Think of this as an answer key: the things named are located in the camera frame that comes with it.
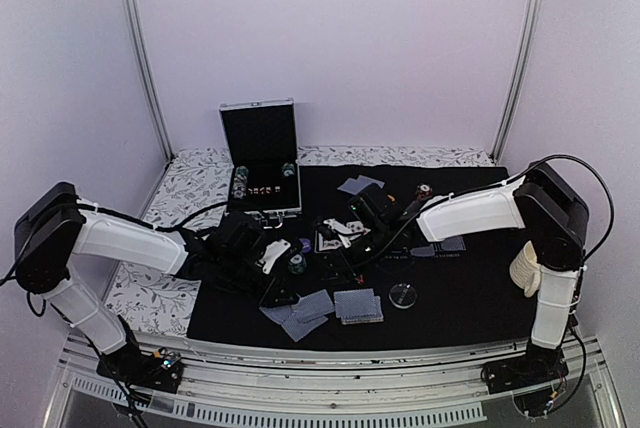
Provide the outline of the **green poker chip pile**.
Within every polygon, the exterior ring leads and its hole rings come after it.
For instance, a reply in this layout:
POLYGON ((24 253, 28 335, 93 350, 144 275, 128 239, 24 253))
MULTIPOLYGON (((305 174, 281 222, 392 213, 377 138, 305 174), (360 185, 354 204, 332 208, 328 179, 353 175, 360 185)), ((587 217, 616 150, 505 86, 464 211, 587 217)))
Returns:
POLYGON ((288 270, 291 274, 299 275, 305 272, 307 267, 306 259, 302 254, 296 254, 288 261, 288 270))

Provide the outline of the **blue patterned card deck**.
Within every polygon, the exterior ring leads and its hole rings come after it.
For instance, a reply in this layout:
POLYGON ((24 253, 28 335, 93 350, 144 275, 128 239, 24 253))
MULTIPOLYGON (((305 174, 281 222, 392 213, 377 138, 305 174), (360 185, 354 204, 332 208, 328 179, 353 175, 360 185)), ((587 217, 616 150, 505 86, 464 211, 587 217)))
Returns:
POLYGON ((381 299, 372 288, 335 291, 333 297, 335 314, 342 325, 384 321, 381 299))

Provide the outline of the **purple small blind button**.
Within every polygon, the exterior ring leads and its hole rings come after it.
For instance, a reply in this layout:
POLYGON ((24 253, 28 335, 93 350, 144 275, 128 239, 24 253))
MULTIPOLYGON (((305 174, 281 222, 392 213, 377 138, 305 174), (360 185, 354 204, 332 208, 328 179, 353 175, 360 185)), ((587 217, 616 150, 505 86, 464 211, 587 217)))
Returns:
POLYGON ((300 241, 303 253, 309 253, 312 251, 312 243, 309 239, 300 238, 299 241, 300 241))

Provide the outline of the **clear dealer button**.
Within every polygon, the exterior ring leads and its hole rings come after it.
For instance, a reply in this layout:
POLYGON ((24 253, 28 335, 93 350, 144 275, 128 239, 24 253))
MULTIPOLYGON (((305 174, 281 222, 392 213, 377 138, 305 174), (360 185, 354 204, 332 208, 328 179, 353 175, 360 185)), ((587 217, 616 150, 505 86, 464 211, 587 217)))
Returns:
POLYGON ((397 283, 389 290, 389 300, 397 308, 406 310, 413 307, 417 301, 417 291, 408 283, 397 283))

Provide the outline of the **long poker chip stack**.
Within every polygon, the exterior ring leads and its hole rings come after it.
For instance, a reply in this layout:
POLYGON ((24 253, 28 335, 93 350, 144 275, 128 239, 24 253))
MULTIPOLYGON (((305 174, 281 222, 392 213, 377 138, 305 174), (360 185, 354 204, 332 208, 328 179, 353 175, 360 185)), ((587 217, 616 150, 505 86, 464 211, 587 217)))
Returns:
POLYGON ((248 191, 248 175, 249 169, 246 166, 238 166, 235 168, 232 184, 231 195, 234 199, 242 200, 248 191))

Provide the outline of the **short poker chip stack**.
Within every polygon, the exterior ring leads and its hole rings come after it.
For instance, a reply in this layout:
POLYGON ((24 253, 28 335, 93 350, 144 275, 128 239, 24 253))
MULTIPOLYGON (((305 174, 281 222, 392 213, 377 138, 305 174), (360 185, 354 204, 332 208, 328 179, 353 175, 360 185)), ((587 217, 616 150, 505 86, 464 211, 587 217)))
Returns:
POLYGON ((294 163, 284 163, 281 172, 283 178, 293 177, 296 175, 296 166, 294 163))

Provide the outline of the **orange black poker chips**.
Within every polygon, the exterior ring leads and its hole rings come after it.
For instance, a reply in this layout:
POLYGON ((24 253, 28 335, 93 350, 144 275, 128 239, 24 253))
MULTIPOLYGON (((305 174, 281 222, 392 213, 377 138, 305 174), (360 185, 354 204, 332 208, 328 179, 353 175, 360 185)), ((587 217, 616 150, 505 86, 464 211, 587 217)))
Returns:
POLYGON ((416 188, 415 197, 417 199, 427 199, 432 195, 431 187, 427 184, 420 184, 416 188))

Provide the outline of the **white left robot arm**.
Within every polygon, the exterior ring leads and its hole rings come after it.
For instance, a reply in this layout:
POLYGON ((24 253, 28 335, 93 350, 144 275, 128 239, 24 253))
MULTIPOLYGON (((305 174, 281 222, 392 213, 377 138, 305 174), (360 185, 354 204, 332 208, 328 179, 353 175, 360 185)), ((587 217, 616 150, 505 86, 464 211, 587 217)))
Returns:
POLYGON ((260 306, 298 302, 285 285, 299 245, 275 239, 252 216, 230 212, 213 228, 163 227, 91 203, 73 184, 59 182, 15 222, 9 275, 39 295, 84 334, 128 382, 148 374, 148 360, 132 346, 120 320, 76 274, 72 260, 89 256, 153 269, 165 276, 247 293, 260 306))

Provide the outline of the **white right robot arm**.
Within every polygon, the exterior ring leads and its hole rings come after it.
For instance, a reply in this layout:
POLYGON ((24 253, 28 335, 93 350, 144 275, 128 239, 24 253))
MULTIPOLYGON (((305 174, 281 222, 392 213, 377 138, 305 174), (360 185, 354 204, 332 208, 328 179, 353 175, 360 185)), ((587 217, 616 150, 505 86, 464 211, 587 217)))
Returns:
MULTIPOLYGON (((349 220, 348 197, 338 187, 361 175, 384 182, 401 206, 425 183, 437 194, 488 185, 504 168, 424 169, 379 165, 316 167, 303 193, 317 214, 349 220)), ((524 232, 466 235, 465 248, 431 257, 387 254, 364 267, 364 285, 380 296, 383 321, 344 326, 332 317, 304 340, 316 351, 383 351, 473 345, 528 337, 536 301, 511 280, 509 265, 524 246, 524 232)))

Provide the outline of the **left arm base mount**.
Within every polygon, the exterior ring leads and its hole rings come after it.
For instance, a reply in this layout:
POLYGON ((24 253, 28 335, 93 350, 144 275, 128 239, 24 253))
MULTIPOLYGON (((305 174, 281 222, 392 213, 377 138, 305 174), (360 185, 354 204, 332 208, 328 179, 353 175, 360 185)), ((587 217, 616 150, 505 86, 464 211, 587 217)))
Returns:
POLYGON ((111 354, 100 354, 96 372, 127 386, 176 394, 184 364, 179 352, 165 347, 144 353, 135 338, 111 354))

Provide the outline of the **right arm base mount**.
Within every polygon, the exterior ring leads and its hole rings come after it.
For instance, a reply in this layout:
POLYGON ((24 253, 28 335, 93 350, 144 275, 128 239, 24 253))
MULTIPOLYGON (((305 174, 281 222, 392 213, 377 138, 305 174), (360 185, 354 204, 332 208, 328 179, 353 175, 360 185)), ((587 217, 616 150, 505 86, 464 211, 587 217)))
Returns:
POLYGON ((496 394, 560 381, 568 374, 561 346, 542 348, 529 340, 522 355, 485 363, 480 378, 489 393, 496 394))

